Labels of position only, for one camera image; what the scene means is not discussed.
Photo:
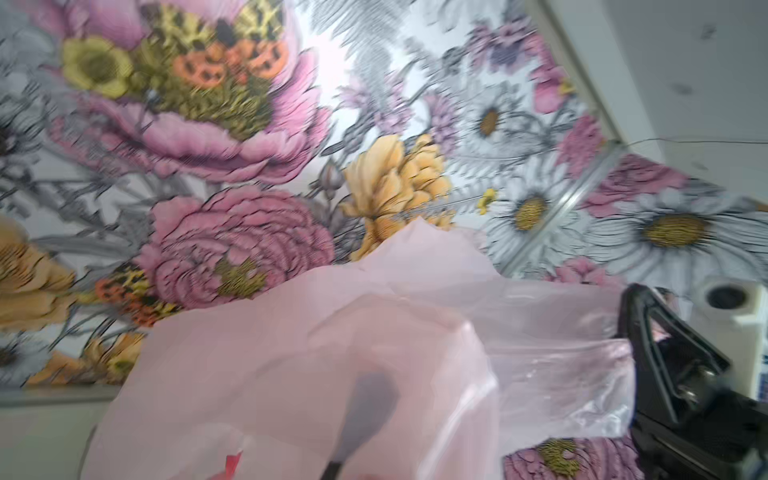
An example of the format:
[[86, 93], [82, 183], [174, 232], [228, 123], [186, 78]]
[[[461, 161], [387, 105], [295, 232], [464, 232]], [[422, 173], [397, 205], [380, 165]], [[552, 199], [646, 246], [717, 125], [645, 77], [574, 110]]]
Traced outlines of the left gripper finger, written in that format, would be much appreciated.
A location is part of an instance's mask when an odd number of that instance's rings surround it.
[[339, 477], [346, 461], [388, 422], [399, 397], [394, 380], [386, 372], [370, 371], [356, 378], [339, 436], [321, 480]]

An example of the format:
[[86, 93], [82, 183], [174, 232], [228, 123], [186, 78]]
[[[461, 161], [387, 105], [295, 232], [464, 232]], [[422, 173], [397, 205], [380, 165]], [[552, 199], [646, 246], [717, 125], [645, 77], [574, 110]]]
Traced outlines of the pink plastic bag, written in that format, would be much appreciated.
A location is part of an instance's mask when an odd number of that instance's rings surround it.
[[357, 263], [155, 326], [85, 479], [318, 479], [356, 378], [399, 401], [343, 479], [638, 479], [616, 287], [513, 280], [423, 222]]

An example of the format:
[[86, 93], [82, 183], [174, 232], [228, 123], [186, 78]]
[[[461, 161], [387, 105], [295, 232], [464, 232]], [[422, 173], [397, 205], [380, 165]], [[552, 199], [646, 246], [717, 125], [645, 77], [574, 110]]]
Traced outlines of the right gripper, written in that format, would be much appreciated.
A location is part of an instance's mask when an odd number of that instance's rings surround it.
[[635, 364], [631, 437], [647, 479], [765, 479], [767, 405], [730, 387], [730, 361], [654, 289], [621, 295]]

